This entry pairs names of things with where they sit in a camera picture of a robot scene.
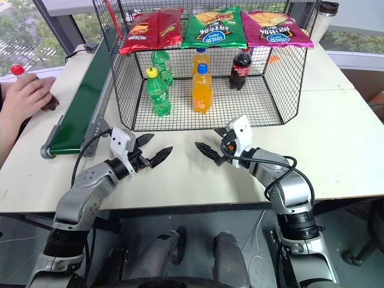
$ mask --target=human hand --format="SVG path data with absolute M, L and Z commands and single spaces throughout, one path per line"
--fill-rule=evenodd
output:
M 28 117 L 38 112 L 52 98 L 49 89 L 54 77 L 36 79 L 36 74 L 27 74 L 11 85 L 1 110 L 2 120 L 21 125 Z

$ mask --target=black lid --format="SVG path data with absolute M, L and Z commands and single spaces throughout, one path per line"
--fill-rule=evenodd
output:
M 323 13 L 330 13 L 334 14 L 337 13 L 339 3 L 337 2 L 329 2 L 329 1 L 323 1 L 320 3 L 320 7 L 318 10 Z

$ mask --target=green conveyor belt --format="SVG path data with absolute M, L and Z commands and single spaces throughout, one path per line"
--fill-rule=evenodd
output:
M 51 155 L 77 154 L 110 70 L 103 40 L 59 126 L 50 147 Z

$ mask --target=travel mug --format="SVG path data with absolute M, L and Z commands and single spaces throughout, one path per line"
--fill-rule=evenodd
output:
M 317 14 L 316 22 L 313 26 L 311 40 L 314 47 L 317 46 L 320 39 L 329 27 L 332 19 L 336 16 L 339 3 L 323 1 L 318 6 L 319 13 Z

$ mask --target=wire mesh basket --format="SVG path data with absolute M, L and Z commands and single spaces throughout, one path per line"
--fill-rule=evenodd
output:
M 115 92 L 122 124 L 134 131 L 193 130 L 223 127 L 239 115 L 247 115 L 256 126 L 281 125 L 298 113 L 306 48 L 256 47 L 251 49 L 252 65 L 240 91 L 229 88 L 233 57 L 238 49 L 211 47 L 212 106 L 206 114 L 192 104 L 192 56 L 194 49 L 180 44 L 167 47 L 173 72 L 169 87 L 170 115 L 159 117 L 153 111 L 146 91 L 145 69 L 152 66 L 150 50 L 120 55 L 134 15 L 165 8 L 182 7 L 182 36 L 190 14 L 238 6 L 245 11 L 286 13 L 311 33 L 320 0 L 93 0 L 97 17 L 110 51 Z M 112 8 L 115 23 L 107 6 Z M 123 39 L 118 37 L 116 26 Z

